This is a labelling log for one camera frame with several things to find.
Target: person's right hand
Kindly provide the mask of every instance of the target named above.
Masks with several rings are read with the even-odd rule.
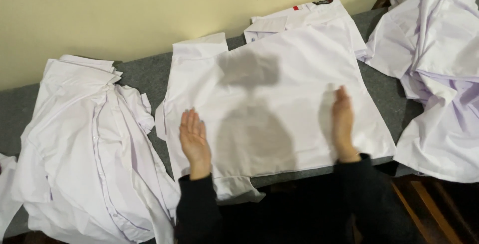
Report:
[[[194,109],[183,112],[180,142],[184,155],[190,162],[190,180],[207,177],[211,170],[211,152],[206,137],[205,123]]]
[[[332,106],[332,137],[338,159],[341,162],[360,161],[361,157],[351,141],[354,120],[351,99],[344,86],[341,86],[335,94],[336,101]]]

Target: yellow wall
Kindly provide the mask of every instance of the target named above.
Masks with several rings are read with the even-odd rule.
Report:
[[[237,36],[251,16],[314,0],[0,0],[0,90],[39,82],[62,54],[129,61],[206,34]],[[376,0],[341,0],[355,14]]]

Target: school uniform shirt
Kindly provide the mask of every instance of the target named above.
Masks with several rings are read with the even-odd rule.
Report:
[[[476,0],[402,0],[369,37],[365,56],[400,79],[424,113],[406,127],[394,157],[422,173],[479,181],[479,12]]]
[[[49,59],[21,136],[13,198],[67,243],[173,243],[179,190],[147,138],[151,106],[112,61]]]
[[[356,62],[355,45],[362,41],[356,26],[343,16],[311,22],[232,51],[224,33],[173,45],[168,90],[155,121],[176,180],[189,173],[178,127],[191,107],[207,128],[220,203],[262,199],[251,177],[333,165],[331,106],[343,84],[356,115],[355,146],[375,158],[395,154]]]
[[[11,198],[11,186],[16,166],[17,158],[15,156],[7,157],[0,153],[0,244],[8,225],[21,207],[20,202]]]

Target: gray table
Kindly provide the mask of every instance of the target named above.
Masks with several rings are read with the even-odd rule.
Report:
[[[369,34],[385,12],[387,12],[387,9],[382,8],[352,16],[365,41],[367,41]],[[228,39],[230,50],[244,44],[243,36]],[[141,93],[147,93],[154,111],[166,93],[171,55],[172,53],[168,52],[115,64],[119,71],[124,72],[119,84],[129,85],[138,89]],[[360,61],[358,61],[358,64],[366,88],[397,143],[402,131],[411,119],[423,112],[422,106],[405,98],[404,90],[397,79],[388,77]],[[20,153],[20,135],[32,118],[37,93],[38,84],[0,92],[0,153],[7,156],[18,156]],[[166,143],[156,136],[154,129],[148,137],[165,164],[168,174],[172,176]],[[375,159],[373,163],[380,164],[388,161],[391,161],[391,157]],[[251,179],[251,182],[255,187],[261,187],[331,172],[332,166],[329,166],[301,172],[255,177]],[[5,237],[26,232],[28,230],[27,217],[27,212],[21,208],[7,229]]]

